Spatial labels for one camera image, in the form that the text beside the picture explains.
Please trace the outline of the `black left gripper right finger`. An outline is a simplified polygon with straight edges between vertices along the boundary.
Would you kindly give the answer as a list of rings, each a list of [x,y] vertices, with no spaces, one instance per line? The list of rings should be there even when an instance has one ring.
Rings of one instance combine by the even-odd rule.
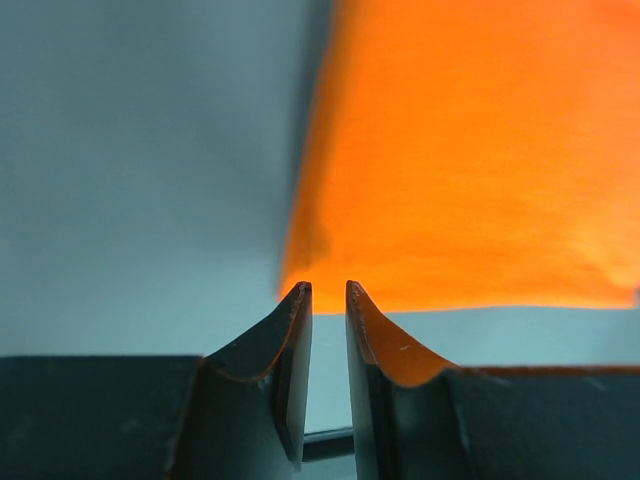
[[[635,366],[459,366],[346,285],[361,479],[635,479]]]

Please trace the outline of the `orange t-shirt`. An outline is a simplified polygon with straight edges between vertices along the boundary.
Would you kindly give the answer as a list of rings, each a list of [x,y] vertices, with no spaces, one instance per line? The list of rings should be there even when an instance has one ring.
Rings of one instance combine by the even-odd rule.
[[[387,311],[626,309],[635,1],[337,1],[278,290]]]

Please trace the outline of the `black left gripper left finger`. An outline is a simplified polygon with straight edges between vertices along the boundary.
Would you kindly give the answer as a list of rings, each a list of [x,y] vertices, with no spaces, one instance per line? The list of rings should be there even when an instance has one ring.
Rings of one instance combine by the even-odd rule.
[[[299,469],[312,288],[206,356],[1,361],[5,479],[288,479]]]

